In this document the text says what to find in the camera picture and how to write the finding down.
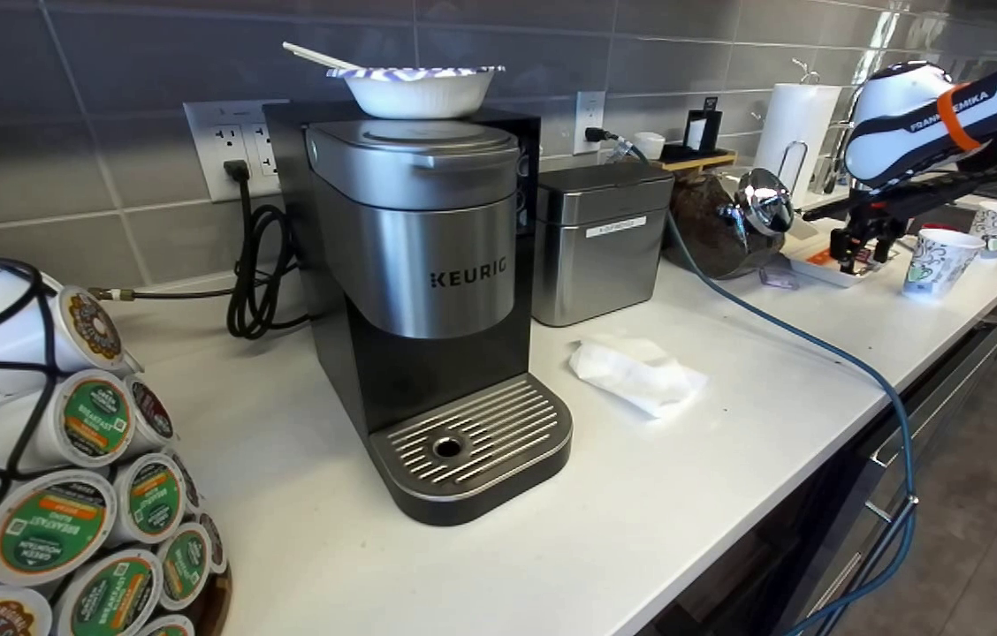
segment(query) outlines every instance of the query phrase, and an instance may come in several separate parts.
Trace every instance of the keurig coffee maker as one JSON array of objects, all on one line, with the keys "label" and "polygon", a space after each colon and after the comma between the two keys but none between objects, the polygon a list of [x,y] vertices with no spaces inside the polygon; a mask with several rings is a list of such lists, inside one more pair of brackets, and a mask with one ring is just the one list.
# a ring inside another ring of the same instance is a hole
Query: keurig coffee maker
[{"label": "keurig coffee maker", "polygon": [[397,504],[468,521],[547,479],[571,408],[532,369],[539,120],[274,104],[320,360]]}]

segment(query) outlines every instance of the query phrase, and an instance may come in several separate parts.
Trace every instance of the white bowl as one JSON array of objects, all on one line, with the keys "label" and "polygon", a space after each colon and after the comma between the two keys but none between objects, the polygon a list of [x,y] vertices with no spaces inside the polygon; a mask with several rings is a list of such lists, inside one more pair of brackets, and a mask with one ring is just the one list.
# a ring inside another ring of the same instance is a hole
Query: white bowl
[{"label": "white bowl", "polygon": [[478,113],[494,70],[501,67],[362,67],[328,77],[343,77],[370,115],[443,120]]}]

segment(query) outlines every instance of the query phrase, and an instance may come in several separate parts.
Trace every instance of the wire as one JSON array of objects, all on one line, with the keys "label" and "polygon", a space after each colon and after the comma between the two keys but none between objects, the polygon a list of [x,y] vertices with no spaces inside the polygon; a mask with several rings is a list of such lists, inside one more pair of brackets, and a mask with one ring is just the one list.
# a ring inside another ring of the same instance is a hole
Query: wire
[{"label": "wire", "polygon": [[[92,290],[100,299],[211,299],[227,295],[227,333],[237,339],[262,339],[274,329],[294,329],[310,321],[314,315],[278,317],[284,280],[301,268],[297,240],[289,216],[277,206],[252,206],[252,173],[247,162],[222,162],[227,177],[237,181],[240,190],[240,221],[244,240],[234,260],[230,290],[192,290],[192,294],[150,294],[150,290]],[[278,232],[277,266],[262,268],[262,246],[268,232]]]},{"label": "wire", "polygon": [[805,333],[805,329],[800,329],[800,325],[791,325],[791,321],[780,321],[780,317],[759,312],[758,305],[745,305],[744,295],[730,294],[726,287],[718,287],[718,283],[698,266],[698,259],[689,254],[689,246],[686,246],[686,240],[683,240],[683,232],[678,232],[677,216],[670,216],[670,230],[673,230],[673,235],[677,235],[677,244],[678,244],[678,254],[683,254],[686,266],[701,274],[701,283],[704,283],[706,290],[713,290],[718,295],[726,295],[726,299],[738,305],[744,312],[763,317],[769,325],[776,325],[776,329],[780,329],[780,333],[791,333],[791,336],[800,336],[800,339],[805,339],[805,343],[828,350],[830,358],[843,358],[845,365],[852,365],[856,369],[864,369],[866,378],[872,378],[872,382],[883,389],[883,396],[890,398],[890,414],[894,414],[894,422],[898,422],[898,459],[901,459],[901,489],[905,489],[905,499],[901,499],[901,504],[898,504],[898,520],[883,525],[887,535],[879,535],[879,540],[894,540],[894,535],[898,535],[894,557],[890,557],[879,572],[872,572],[869,580],[864,580],[852,594],[845,594],[845,595],[838,595],[838,599],[830,599],[830,603],[811,610],[811,613],[800,619],[797,625],[790,625],[790,632],[800,636],[800,632],[805,632],[811,625],[835,623],[843,610],[849,610],[849,603],[856,603],[859,595],[866,595],[866,594],[887,587],[890,574],[905,564],[905,557],[910,557],[910,550],[911,550],[911,540],[917,540],[917,504],[920,504],[920,493],[917,493],[917,442],[911,442],[911,419],[910,419],[910,408],[905,408],[898,389],[894,389],[876,366],[869,366],[866,360],[852,358],[849,350],[843,350],[843,345],[835,345],[835,343],[828,343],[828,339],[821,339],[821,336],[813,336],[813,333]]},{"label": "wire", "polygon": [[[252,209],[247,166],[230,162],[227,173],[240,184],[244,246],[237,259],[237,283],[227,305],[227,333],[237,339],[262,339],[268,329],[294,329],[310,315],[278,321],[284,280],[301,266],[289,216],[277,206]],[[278,230],[278,259],[274,272],[257,272],[262,240],[268,226]]]}]

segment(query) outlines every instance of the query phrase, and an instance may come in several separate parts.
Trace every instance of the white countertop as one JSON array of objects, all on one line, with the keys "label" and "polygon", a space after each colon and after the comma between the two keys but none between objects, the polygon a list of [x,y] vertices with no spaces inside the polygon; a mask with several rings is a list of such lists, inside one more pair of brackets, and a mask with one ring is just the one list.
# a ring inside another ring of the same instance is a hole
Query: white countertop
[{"label": "white countertop", "polygon": [[[976,260],[941,305],[898,295],[905,260],[852,290],[733,290],[905,383],[997,305],[997,260]],[[227,532],[227,636],[637,632],[883,401],[864,375],[663,266],[651,305],[533,329],[533,375],[574,408],[571,465],[446,531],[392,504],[308,333],[234,343],[222,305],[117,317]],[[644,419],[566,369],[592,333],[663,343],[706,375],[704,396]]]}]

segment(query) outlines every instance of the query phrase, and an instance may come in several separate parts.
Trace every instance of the black cable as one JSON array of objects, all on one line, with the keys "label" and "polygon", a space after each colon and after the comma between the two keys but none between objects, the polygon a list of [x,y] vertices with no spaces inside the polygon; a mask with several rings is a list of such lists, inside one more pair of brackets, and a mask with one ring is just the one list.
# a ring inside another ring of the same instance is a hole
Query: black cable
[{"label": "black cable", "polygon": [[[314,315],[278,317],[284,280],[301,268],[289,216],[277,206],[252,206],[247,162],[222,162],[227,177],[240,186],[244,240],[234,260],[230,290],[186,290],[186,294],[150,294],[150,290],[92,290],[100,299],[211,299],[227,295],[227,333],[237,339],[262,339],[274,329],[294,329]],[[278,232],[278,254],[274,268],[262,268],[262,244]]]},{"label": "black cable", "polygon": [[[310,315],[301,315],[301,317],[278,321],[284,280],[301,266],[294,226],[285,211],[277,206],[252,209],[252,186],[247,186],[252,177],[244,162],[227,162],[222,170],[240,186],[240,217],[244,217],[244,246],[234,268],[237,283],[227,305],[227,333],[237,339],[262,339],[274,329],[294,329],[310,317]],[[284,244],[278,244],[277,268],[262,272],[257,268],[262,240],[274,226],[278,230]]]}]

